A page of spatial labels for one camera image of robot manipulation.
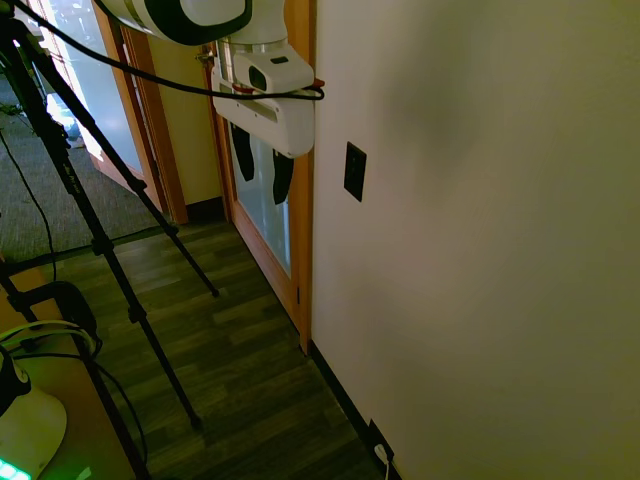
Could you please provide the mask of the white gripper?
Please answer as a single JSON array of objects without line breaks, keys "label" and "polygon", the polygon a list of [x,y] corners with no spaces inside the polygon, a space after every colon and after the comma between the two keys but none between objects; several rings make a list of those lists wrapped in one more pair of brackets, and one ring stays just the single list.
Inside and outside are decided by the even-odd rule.
[{"label": "white gripper", "polygon": [[226,98],[213,99],[219,115],[231,122],[240,172],[254,178],[251,135],[273,149],[275,205],[288,197],[294,159],[314,145],[313,94],[304,91],[314,81],[311,66],[285,41],[267,44],[216,43],[213,88]]}]

